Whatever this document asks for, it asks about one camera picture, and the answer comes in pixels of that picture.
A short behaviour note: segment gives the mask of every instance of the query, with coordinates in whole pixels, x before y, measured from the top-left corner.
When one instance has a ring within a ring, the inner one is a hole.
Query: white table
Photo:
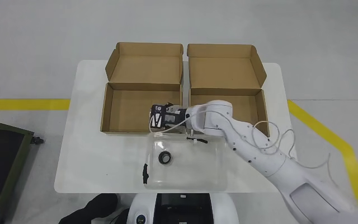
[[[54,188],[59,193],[145,193],[180,190],[148,190],[143,185],[145,136],[100,132],[106,60],[83,60],[78,64],[70,108],[63,136]],[[268,120],[281,132],[291,128],[281,68],[264,63],[267,79],[263,85]],[[187,62],[184,62],[188,88]],[[277,137],[270,127],[271,139]],[[285,153],[292,141],[282,141]],[[248,163],[227,150],[228,187],[225,192],[277,192],[277,189]]]

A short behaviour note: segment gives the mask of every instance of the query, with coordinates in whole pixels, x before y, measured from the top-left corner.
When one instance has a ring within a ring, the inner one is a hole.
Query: dark green cart
[[[34,137],[33,132],[0,123],[0,223],[29,154],[30,144],[43,142]]]

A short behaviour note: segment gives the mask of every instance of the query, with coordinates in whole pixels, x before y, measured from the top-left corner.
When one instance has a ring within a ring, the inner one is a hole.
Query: yellow floor line
[[[68,110],[70,99],[0,99],[0,110]]]
[[[288,106],[289,111],[293,116],[298,118],[301,122],[307,125],[310,129],[316,132],[331,145],[335,146],[342,153],[352,190],[356,199],[358,200],[358,161],[352,146],[350,146],[338,135],[334,134],[316,118],[309,115],[306,111],[297,106],[297,104],[291,100],[288,100]]]
[[[70,99],[0,99],[0,110],[68,110]],[[353,148],[338,135],[288,100],[290,113],[335,146],[343,156],[352,190],[358,200],[358,162]]]

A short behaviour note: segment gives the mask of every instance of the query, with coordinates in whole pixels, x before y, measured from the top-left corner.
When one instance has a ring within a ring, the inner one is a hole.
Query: open cardboard box
[[[148,133],[153,104],[182,105],[181,44],[117,43],[107,66],[102,132]]]
[[[191,89],[189,105],[225,100],[233,105],[233,118],[255,125],[267,120],[261,89],[266,72],[253,45],[189,44]],[[257,128],[269,136],[269,125]]]

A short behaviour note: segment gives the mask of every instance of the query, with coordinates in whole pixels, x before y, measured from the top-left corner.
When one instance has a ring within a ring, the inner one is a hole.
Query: round black object
[[[163,151],[158,156],[159,162],[166,165],[172,161],[172,155],[168,151]]]
[[[145,224],[145,216],[144,215],[139,215],[137,218],[136,218],[136,224]]]

